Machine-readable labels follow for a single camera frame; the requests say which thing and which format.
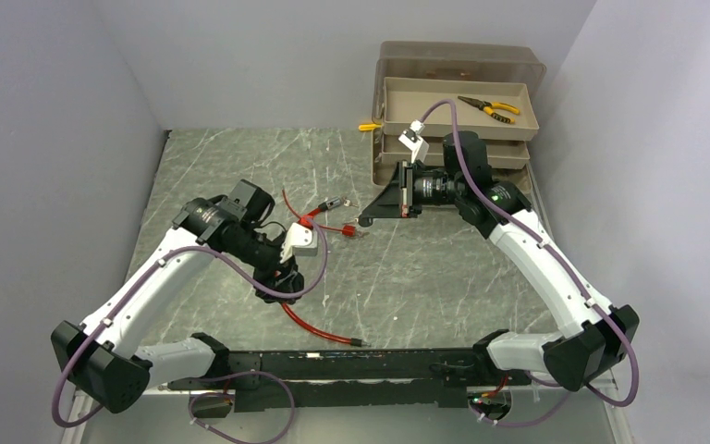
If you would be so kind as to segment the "silver key bunch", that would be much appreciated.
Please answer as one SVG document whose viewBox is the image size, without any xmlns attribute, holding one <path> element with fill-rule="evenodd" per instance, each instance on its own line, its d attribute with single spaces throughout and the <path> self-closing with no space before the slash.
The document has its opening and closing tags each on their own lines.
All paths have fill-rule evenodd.
<svg viewBox="0 0 710 444">
<path fill-rule="evenodd" d="M 340 198 L 340 201 L 341 201 L 341 203 L 342 203 L 344 206 L 346 206 L 346 207 L 352 207 L 352 208 L 358 208 L 358 207 L 359 207 L 354 201 L 352 201 L 351 199 L 349 199 L 349 198 L 347 198 L 347 197 L 341 197 L 341 198 Z"/>
</svg>

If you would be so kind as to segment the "red cable lock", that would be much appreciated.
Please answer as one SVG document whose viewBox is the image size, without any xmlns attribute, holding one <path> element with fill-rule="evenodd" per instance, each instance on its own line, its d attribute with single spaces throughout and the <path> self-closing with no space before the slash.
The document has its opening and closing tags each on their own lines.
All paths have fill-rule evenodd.
<svg viewBox="0 0 710 444">
<path fill-rule="evenodd" d="M 307 332 L 313 334 L 314 336 L 325 339 L 328 341 L 340 343 L 340 344 L 345 344 L 351 347 L 368 347 L 369 344 L 364 340 L 364 339 L 358 339 L 358 338 L 348 338 L 348 337 L 343 337 L 339 336 L 333 333 L 329 333 L 326 331 L 323 331 L 320 328 L 314 327 L 311 324 L 307 323 L 305 320 L 300 318 L 291 308 L 290 305 L 287 303 L 282 303 L 281 307 L 284 311 L 284 313 L 299 327 L 303 328 Z"/>
</svg>

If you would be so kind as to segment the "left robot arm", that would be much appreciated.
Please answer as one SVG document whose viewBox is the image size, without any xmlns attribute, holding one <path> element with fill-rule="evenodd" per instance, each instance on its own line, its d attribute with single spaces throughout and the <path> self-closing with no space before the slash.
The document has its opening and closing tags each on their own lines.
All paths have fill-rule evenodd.
<svg viewBox="0 0 710 444">
<path fill-rule="evenodd" d="M 274 198 L 241 180 L 229 194 L 185 203 L 156 250 L 105 304 L 78 324 L 64 321 L 51 334 L 63 378 L 110 413 L 121 413 L 146 389 L 195 378 L 221 386 L 231 371 L 229 350 L 204 333 L 144 347 L 141 342 L 182 288 L 214 259 L 245 264 L 257 296 L 294 302 L 305 291 L 296 255 L 315 255 L 317 230 L 299 223 L 269 238 L 261 231 Z"/>
</svg>

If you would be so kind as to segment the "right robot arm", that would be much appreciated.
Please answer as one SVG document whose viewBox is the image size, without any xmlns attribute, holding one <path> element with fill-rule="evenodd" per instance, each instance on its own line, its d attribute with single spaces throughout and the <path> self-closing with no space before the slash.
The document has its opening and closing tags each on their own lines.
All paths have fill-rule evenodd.
<svg viewBox="0 0 710 444">
<path fill-rule="evenodd" d="M 639 316 L 628 305 L 613 305 L 574 270 L 527 197 L 512 182 L 494 178 L 485 140 L 462 131 L 445 136 L 442 147 L 441 167 L 398 162 L 386 187 L 362 209 L 359 225 L 414 218 L 431 205 L 455 206 L 527 278 L 557 325 L 550 334 L 502 329 L 481 339 L 472 359 L 476 378 L 494 384 L 517 370 L 547 374 L 569 391 L 589 387 L 628 357 Z"/>
</svg>

